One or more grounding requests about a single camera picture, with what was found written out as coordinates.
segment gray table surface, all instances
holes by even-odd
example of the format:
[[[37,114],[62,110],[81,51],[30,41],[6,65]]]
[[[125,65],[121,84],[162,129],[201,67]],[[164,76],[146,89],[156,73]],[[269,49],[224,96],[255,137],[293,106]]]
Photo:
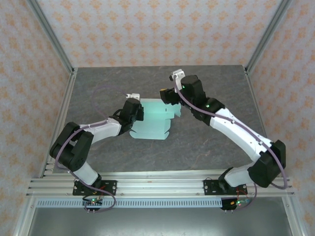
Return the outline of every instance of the gray table surface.
[[[168,77],[179,68],[186,75],[197,75],[207,96],[221,101],[238,119],[263,134],[240,65],[79,68],[66,123],[88,124],[103,119],[91,106],[97,86],[118,86],[142,98],[159,98],[160,89],[172,87]],[[122,108],[125,100],[113,89],[100,90],[95,96],[98,107],[108,116]],[[107,138],[91,146],[88,162],[97,172],[129,172],[226,169],[248,164],[250,159],[222,133],[196,120],[182,107],[182,115],[172,120],[166,140],[134,139],[129,133]]]

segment orange floral wallpaper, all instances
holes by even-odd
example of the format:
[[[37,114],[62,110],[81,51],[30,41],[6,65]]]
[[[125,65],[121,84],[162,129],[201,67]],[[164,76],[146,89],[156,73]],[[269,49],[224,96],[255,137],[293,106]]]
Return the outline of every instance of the orange floral wallpaper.
[[[68,73],[26,0],[0,2],[0,235],[47,154]]]
[[[315,4],[295,0],[251,74],[273,140],[287,146],[286,172],[315,232]]]
[[[39,0],[75,67],[246,65],[281,0]]]

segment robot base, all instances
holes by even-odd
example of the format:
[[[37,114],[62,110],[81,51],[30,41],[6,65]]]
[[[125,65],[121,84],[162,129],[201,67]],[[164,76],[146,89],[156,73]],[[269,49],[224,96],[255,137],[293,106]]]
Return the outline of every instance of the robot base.
[[[222,188],[220,188],[219,181],[217,179],[206,179],[203,181],[203,190],[205,195],[237,195],[237,188],[244,191],[246,194],[248,193],[245,184],[239,185],[235,188],[230,187],[224,191]],[[239,195],[245,195],[242,191],[239,191]]]
[[[117,189],[117,181],[116,180],[102,180],[100,188],[110,192],[114,196],[116,195],[116,189]],[[74,187],[73,187],[73,196],[106,196],[107,194],[102,192],[93,192],[92,189],[84,186],[81,182],[75,181]]]

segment teal cloth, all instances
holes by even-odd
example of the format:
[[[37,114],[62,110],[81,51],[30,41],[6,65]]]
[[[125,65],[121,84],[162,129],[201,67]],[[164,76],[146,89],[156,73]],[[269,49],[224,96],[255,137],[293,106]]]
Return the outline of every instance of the teal cloth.
[[[144,108],[144,120],[136,121],[130,131],[135,139],[164,140],[169,135],[171,119],[181,116],[181,105],[166,105],[161,99],[140,99]]]

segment purple cable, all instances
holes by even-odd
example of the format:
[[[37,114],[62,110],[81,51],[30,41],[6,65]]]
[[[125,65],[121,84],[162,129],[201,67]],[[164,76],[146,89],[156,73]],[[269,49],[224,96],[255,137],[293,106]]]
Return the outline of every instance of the purple cable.
[[[60,148],[60,150],[59,150],[59,152],[58,152],[58,154],[57,154],[57,156],[56,156],[54,169],[60,169],[60,168],[58,167],[58,161],[59,161],[59,158],[60,158],[60,156],[61,156],[61,153],[63,152],[65,146],[70,142],[70,140],[71,140],[75,135],[77,135],[79,132],[81,132],[81,131],[84,130],[84,129],[98,127],[98,126],[101,126],[101,125],[104,125],[104,124],[107,123],[107,116],[106,116],[105,114],[103,114],[103,112],[101,112],[101,111],[98,109],[97,105],[95,104],[95,100],[94,100],[94,96],[95,96],[96,92],[99,91],[100,89],[103,89],[103,88],[115,89],[116,91],[118,91],[118,92],[122,93],[123,95],[127,96],[127,94],[126,94],[125,92],[121,91],[119,88],[117,88],[117,87],[115,87],[115,86],[102,85],[102,86],[99,86],[99,87],[97,87],[96,89],[94,89],[94,91],[93,91],[93,93],[92,93],[92,97],[91,97],[92,106],[94,107],[94,109],[95,109],[101,116],[103,116],[103,117],[105,118],[105,120],[104,120],[104,122],[102,122],[102,123],[91,124],[91,125],[89,125],[89,126],[81,127],[81,128],[79,128],[78,130],[76,130],[73,134],[71,134],[71,135],[69,136],[69,138],[65,141],[65,143],[62,145],[62,147]],[[84,183],[82,180],[80,180],[72,171],[69,171],[69,172],[70,172],[75,178],[77,178],[84,186],[86,186],[86,187],[88,187],[88,188],[90,188],[90,189],[92,189],[92,190],[105,193],[105,194],[107,194],[107,195],[109,195],[109,196],[111,196],[111,197],[113,198],[114,202],[113,202],[113,204],[112,204],[110,207],[105,208],[105,209],[102,209],[102,210],[100,209],[100,210],[98,210],[97,212],[103,212],[103,211],[106,211],[106,210],[110,210],[110,209],[112,209],[112,208],[114,207],[114,205],[116,204],[116,198],[115,198],[115,196],[114,196],[113,194],[111,194],[110,192],[107,192],[107,191],[105,191],[105,190],[99,189],[99,188],[94,188],[94,187],[92,187],[92,186],[90,186],[90,185]],[[88,202],[86,202],[86,203],[85,203],[85,206],[84,206],[84,209],[85,209],[86,211],[88,211],[88,209],[87,209],[87,203],[88,203]]]
[[[224,119],[224,120],[227,120],[229,122],[232,122],[233,119],[229,118],[229,117],[225,117],[225,116],[221,116],[221,115],[217,115],[217,114],[214,114],[214,113],[211,113],[211,112],[207,112],[207,111],[204,111],[194,105],[192,105],[183,95],[182,93],[179,91],[178,87],[177,87],[177,84],[176,84],[176,80],[174,80],[174,86],[175,86],[175,89],[178,93],[178,95],[180,96],[180,98],[187,104],[189,105],[190,107],[192,107],[194,110],[196,111],[199,111],[203,114],[206,114],[206,115],[210,115],[210,116],[213,116],[213,117],[219,117],[221,119]],[[258,142],[262,142],[256,135],[254,135],[247,127],[245,127],[244,125],[242,125],[241,123],[235,121],[235,124],[238,125],[239,127],[243,128],[245,131],[247,131],[251,136],[253,136]],[[279,161],[279,159],[277,158],[277,156],[275,155],[275,153],[264,143],[262,142],[262,145],[270,152],[270,154],[272,155],[272,157],[274,158],[274,160],[276,161],[277,165],[279,166],[279,169],[281,171],[281,174],[283,176],[283,183],[284,185],[283,186],[278,186],[274,183],[271,183],[272,186],[276,187],[276,188],[279,188],[279,189],[286,189],[287,188],[287,179],[286,179],[286,175],[285,175],[285,172],[284,172],[284,169]]]
[[[65,146],[70,142],[70,140],[71,140],[74,136],[76,136],[79,132],[81,132],[81,131],[84,130],[84,129],[87,129],[87,128],[89,128],[89,127],[90,127],[90,128],[98,127],[98,126],[104,125],[104,124],[106,124],[106,123],[107,123],[107,120],[105,120],[105,121],[102,122],[102,123],[91,124],[90,126],[84,126],[84,127],[79,128],[78,130],[76,130],[73,134],[71,134],[71,135],[69,136],[69,138],[65,141],[65,143],[62,145],[62,147],[60,148],[60,150],[59,150],[59,152],[58,152],[58,154],[57,154],[57,156],[56,156],[56,159],[55,159],[55,166],[54,166],[54,168],[57,167],[58,160],[59,160],[59,158],[60,158],[60,156],[61,156],[61,153],[63,152]],[[114,207],[114,205],[116,204],[116,198],[115,198],[115,196],[114,196],[113,194],[111,194],[110,192],[107,192],[107,191],[105,191],[105,190],[99,189],[99,188],[94,188],[94,187],[92,187],[92,186],[90,186],[90,185],[84,183],[82,180],[80,180],[73,172],[70,171],[70,173],[71,173],[75,178],[77,178],[84,186],[86,186],[86,187],[88,187],[88,188],[90,188],[90,189],[92,189],[92,190],[105,193],[105,194],[107,194],[107,195],[109,195],[109,196],[111,196],[111,197],[113,198],[114,202],[113,202],[113,204],[112,204],[110,207],[105,208],[105,209],[100,209],[100,210],[98,210],[98,211],[96,211],[96,212],[103,212],[103,211],[106,211],[106,210],[110,210],[110,209],[112,209],[112,208]],[[85,206],[84,206],[84,209],[85,209],[86,211],[88,211],[88,209],[87,209],[87,204],[88,204],[88,202],[86,202],[86,203],[85,203]]]
[[[92,96],[91,96],[91,101],[92,101],[92,106],[93,108],[97,111],[97,113],[99,113],[101,116],[103,116],[105,119],[107,119],[106,115],[97,107],[96,103],[95,103],[95,94],[97,91],[99,91],[100,89],[103,88],[107,88],[107,89],[114,89],[117,92],[122,93],[123,95],[127,96],[127,94],[123,91],[121,91],[119,88],[117,88],[116,86],[111,86],[111,85],[102,85],[102,86],[98,86],[96,89],[94,89]]]

